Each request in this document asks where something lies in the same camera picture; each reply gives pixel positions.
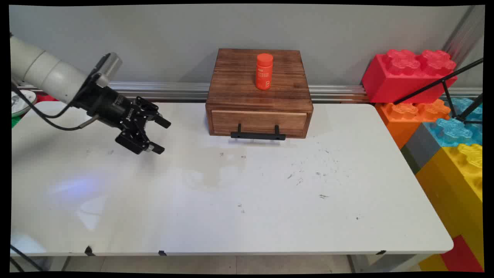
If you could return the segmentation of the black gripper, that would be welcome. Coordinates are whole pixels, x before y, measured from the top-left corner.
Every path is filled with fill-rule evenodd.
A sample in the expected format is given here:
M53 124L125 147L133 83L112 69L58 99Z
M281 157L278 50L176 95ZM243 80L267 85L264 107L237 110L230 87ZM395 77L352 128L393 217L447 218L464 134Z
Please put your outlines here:
M138 127L145 128L147 121L154 121L167 129L171 122L163 118L157 105L137 96L134 100L123 96L109 86L97 84L100 76L90 76L83 83L72 100L72 106L86 111L90 117L112 128L122 130L116 137L117 144L132 153L142 152L162 154L165 148L148 139Z

